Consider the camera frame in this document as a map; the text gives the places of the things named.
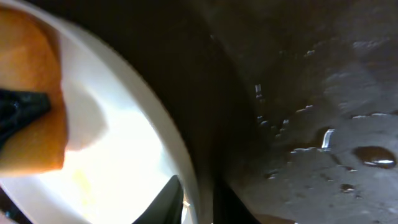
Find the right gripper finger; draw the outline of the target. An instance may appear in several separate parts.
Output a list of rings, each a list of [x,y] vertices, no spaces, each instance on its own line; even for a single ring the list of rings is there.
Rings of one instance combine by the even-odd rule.
[[[183,187],[177,175],[174,175],[132,224],[181,224],[182,209]]]

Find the white plate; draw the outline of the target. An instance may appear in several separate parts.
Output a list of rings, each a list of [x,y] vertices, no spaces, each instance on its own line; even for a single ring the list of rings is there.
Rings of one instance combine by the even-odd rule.
[[[164,185],[183,186],[183,223],[197,223],[198,184],[172,118],[116,51],[83,28],[24,1],[58,50],[69,142],[62,169],[5,177],[1,186],[33,223],[132,223]]]

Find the green and yellow sponge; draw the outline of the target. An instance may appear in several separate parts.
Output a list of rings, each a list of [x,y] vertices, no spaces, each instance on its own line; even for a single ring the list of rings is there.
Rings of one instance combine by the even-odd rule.
[[[67,116],[58,58],[30,15],[1,9],[1,176],[61,169]]]

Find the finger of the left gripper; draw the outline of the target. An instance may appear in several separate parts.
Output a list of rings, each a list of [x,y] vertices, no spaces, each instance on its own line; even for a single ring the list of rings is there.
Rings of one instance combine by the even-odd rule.
[[[6,141],[51,110],[44,92],[1,89],[1,149]]]

